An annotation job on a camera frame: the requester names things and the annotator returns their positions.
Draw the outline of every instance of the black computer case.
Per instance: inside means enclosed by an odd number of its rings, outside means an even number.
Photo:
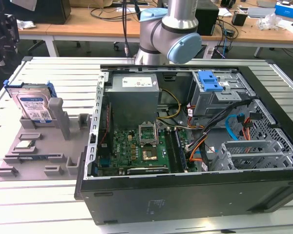
[[[3,0],[3,4],[6,14],[34,23],[65,24],[71,12],[69,0],[37,0],[35,11],[15,5],[10,0]]]
[[[293,143],[288,115],[248,67],[237,70],[278,122],[269,126],[271,131],[282,127]],[[83,169],[81,165],[75,195],[85,201],[96,225],[270,213],[293,199],[293,170],[84,180]]]
[[[201,36],[211,36],[214,32],[219,9],[210,0],[199,0],[195,17],[199,21],[197,29]]]

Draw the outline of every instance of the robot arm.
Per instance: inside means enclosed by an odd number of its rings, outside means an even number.
[[[200,51],[195,11],[198,0],[169,0],[168,9],[150,8],[141,13],[140,48],[135,64],[187,63]]]
[[[16,53],[16,43],[20,41],[15,16],[3,13],[3,4],[0,0],[0,66],[4,66],[6,52]]]

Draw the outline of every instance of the aluminum workbench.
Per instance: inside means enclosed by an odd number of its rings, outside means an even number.
[[[92,113],[100,64],[133,64],[126,58],[32,58],[11,76],[16,81],[51,81],[70,117]],[[264,60],[202,60],[189,64],[249,66],[293,120],[293,82]],[[0,165],[21,124],[20,110],[0,91]],[[96,226],[82,201],[75,201],[75,180],[0,182],[0,233],[164,234],[237,233],[293,234],[293,201],[270,214],[206,217]]]

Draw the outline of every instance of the motherboard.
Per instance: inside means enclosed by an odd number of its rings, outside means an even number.
[[[184,130],[140,128],[114,131],[112,154],[100,157],[99,174],[122,176],[185,170],[186,144],[188,137]]]

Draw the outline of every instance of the floor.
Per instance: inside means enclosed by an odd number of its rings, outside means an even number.
[[[0,89],[5,79],[8,79],[15,70],[17,63],[21,61],[23,56],[28,55],[27,49],[33,45],[30,40],[22,40],[18,44],[19,55],[13,59],[8,66],[0,67]],[[132,54],[136,54],[139,47],[137,43],[130,43],[130,49]],[[58,51],[61,57],[124,57],[124,44],[120,43],[119,51],[114,51],[112,42],[91,42],[91,53],[86,53],[85,44],[81,42],[81,48],[77,48],[76,42],[73,41],[57,41]],[[255,58],[253,56],[256,48],[254,47],[233,47],[229,52],[228,59],[272,59],[291,79],[293,79],[293,58],[288,56],[282,49],[275,49],[273,51],[268,48],[264,48],[260,57]],[[46,45],[43,44],[33,52],[33,56],[47,57],[49,56]],[[220,58],[218,54],[214,55],[214,58]]]

